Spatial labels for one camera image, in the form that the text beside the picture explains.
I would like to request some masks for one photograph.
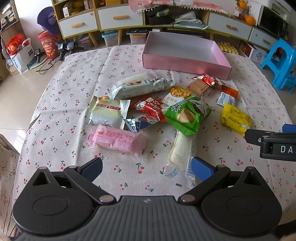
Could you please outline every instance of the green snack package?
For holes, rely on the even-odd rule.
[[[196,134],[200,122],[211,113],[211,108],[201,98],[190,96],[172,106],[165,113],[166,121],[185,136]]]

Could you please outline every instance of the tablecloth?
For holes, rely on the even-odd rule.
[[[41,166],[62,171],[69,165],[81,166],[96,156],[103,159],[103,172],[94,181],[117,199],[121,195],[180,196],[195,184],[176,185],[164,177],[164,168],[174,142],[174,128],[168,123],[148,127],[142,158],[128,153],[92,148],[86,145],[92,126],[88,125],[89,103],[93,95],[105,96],[106,85],[146,71],[142,66],[144,45],[125,45],[76,53],[68,56],[44,91],[32,117],[19,158],[14,200],[30,177]],[[232,66],[228,86],[239,90],[236,106],[249,114],[255,129],[280,132],[291,123],[285,106],[265,76],[249,59],[225,54]],[[153,70],[160,77],[186,87],[193,74]],[[156,93],[161,99],[165,93]],[[197,133],[197,156],[212,165],[224,164],[231,170],[256,167],[283,211],[296,204],[296,163],[259,157],[259,147],[221,124],[222,106],[216,104],[219,90],[212,90],[205,101],[212,113]]]

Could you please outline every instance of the white wall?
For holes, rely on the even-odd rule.
[[[26,37],[31,38],[33,49],[43,49],[38,38],[43,29],[37,24],[37,16],[42,9],[52,6],[51,0],[15,0],[15,6]]]

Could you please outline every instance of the pink snack package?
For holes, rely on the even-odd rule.
[[[132,133],[110,126],[98,126],[92,130],[89,136],[88,144],[92,145],[93,143],[100,147],[125,151],[140,157],[146,146],[146,137],[142,131]]]

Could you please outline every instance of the open pink box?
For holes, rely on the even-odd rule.
[[[231,66],[218,45],[185,34],[149,32],[143,51],[143,67],[208,74],[227,80]]]

